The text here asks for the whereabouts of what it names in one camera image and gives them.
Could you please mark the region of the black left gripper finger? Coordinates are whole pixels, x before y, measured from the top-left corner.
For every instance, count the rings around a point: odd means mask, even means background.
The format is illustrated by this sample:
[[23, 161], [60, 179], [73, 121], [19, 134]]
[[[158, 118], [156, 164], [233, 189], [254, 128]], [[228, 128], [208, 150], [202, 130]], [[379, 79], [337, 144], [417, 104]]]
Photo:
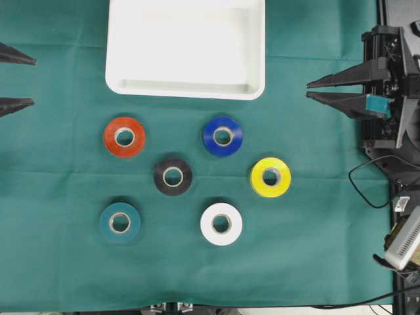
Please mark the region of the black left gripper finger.
[[0, 62], [36, 65], [36, 59], [4, 43], [0, 43]]
[[13, 114], [34, 105], [31, 98], [0, 98], [0, 117]]

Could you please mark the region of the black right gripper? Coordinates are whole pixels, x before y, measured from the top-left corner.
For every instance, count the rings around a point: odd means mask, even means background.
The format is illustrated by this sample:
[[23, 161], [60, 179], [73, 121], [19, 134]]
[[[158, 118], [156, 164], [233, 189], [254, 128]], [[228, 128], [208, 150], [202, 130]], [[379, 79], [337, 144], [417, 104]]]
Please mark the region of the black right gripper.
[[364, 148], [419, 149], [419, 38], [404, 28], [375, 26], [362, 35], [366, 62], [326, 75], [308, 88], [363, 85], [366, 94], [307, 92], [306, 97], [362, 122]]

